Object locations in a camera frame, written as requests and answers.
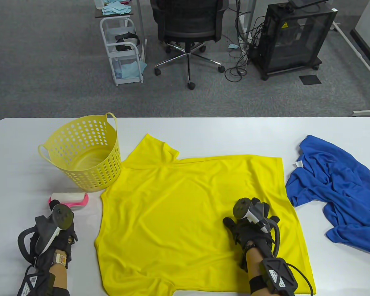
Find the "office chair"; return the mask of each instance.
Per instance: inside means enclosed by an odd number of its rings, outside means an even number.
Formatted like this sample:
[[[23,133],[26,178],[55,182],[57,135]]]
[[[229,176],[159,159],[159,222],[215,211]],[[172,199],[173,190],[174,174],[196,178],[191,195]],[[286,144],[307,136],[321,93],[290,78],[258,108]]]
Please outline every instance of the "office chair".
[[[193,90],[191,82],[191,55],[218,65],[220,73],[225,72],[221,63],[196,54],[206,50],[206,41],[219,41],[222,36],[223,13],[229,6],[228,0],[151,0],[154,20],[158,24],[158,39],[165,42],[166,52],[171,49],[182,52],[181,55],[155,65],[155,75],[162,72],[159,67],[186,56],[188,63],[188,88]]]

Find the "white label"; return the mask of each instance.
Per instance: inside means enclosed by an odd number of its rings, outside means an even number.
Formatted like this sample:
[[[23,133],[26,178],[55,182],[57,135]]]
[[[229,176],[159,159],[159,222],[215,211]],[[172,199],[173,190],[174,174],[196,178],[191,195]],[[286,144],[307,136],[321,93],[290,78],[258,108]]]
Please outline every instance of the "white label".
[[[295,165],[296,165],[297,167],[304,167],[304,166],[303,166],[303,162],[302,162],[301,160],[299,160],[298,162],[295,162]]]
[[[277,282],[278,273],[275,270],[272,270],[272,269],[270,269],[269,272],[270,272],[271,277],[273,278],[274,282]]]
[[[282,277],[280,277],[280,287],[283,288],[285,287],[284,281],[282,280]]]
[[[36,286],[37,276],[31,277],[30,282],[31,282],[31,285],[34,288]],[[29,295],[29,293],[30,293],[30,288],[29,288],[29,285],[26,282],[24,287],[23,287],[21,296],[27,296],[27,295]]]

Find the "yellow laundry basket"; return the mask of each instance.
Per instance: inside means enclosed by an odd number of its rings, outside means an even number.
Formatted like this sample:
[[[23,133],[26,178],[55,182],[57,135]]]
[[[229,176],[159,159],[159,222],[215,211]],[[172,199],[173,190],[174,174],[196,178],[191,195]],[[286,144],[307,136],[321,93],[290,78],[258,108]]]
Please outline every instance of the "yellow laundry basket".
[[[108,123],[108,115],[115,120],[115,128]],[[102,190],[120,174],[117,129],[112,113],[81,117],[58,129],[45,144],[38,146],[38,152],[83,190]],[[49,158],[41,151],[42,147]]]

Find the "hand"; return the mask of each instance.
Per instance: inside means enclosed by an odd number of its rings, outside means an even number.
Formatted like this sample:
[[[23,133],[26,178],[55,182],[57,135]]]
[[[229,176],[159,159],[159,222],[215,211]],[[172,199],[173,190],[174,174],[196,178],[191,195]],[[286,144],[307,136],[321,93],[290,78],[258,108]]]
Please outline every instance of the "hand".
[[[253,206],[262,208],[264,217],[268,217],[270,206],[267,203],[261,203],[257,198],[253,198],[251,203]],[[279,222],[277,216],[271,216],[270,219],[276,223]],[[272,257],[271,250],[274,240],[270,232],[264,233],[255,223],[248,221],[247,218],[238,220],[236,224],[231,218],[226,217],[223,219],[223,224],[230,230],[234,241],[236,244],[240,244],[243,250],[248,242],[252,241],[264,257]]]
[[[30,239],[30,249],[33,253],[34,246],[37,242],[38,234],[35,233]],[[68,263],[71,261],[71,246],[78,241],[78,237],[74,230],[74,222],[66,230],[61,230],[59,234],[54,238],[49,248],[40,255],[35,255],[37,261],[35,267],[41,271],[47,271],[52,265],[52,260],[56,250],[61,250],[66,253],[66,268],[68,268]]]

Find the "chair wheel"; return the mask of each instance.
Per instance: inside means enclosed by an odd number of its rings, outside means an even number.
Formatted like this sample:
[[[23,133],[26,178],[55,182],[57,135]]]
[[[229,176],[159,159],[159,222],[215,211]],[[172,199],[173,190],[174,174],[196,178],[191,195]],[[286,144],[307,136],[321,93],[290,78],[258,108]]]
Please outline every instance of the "chair wheel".
[[[194,84],[193,82],[189,82],[189,83],[188,83],[188,88],[189,88],[190,90],[194,90],[194,89],[195,89],[195,87],[196,87],[196,84]]]

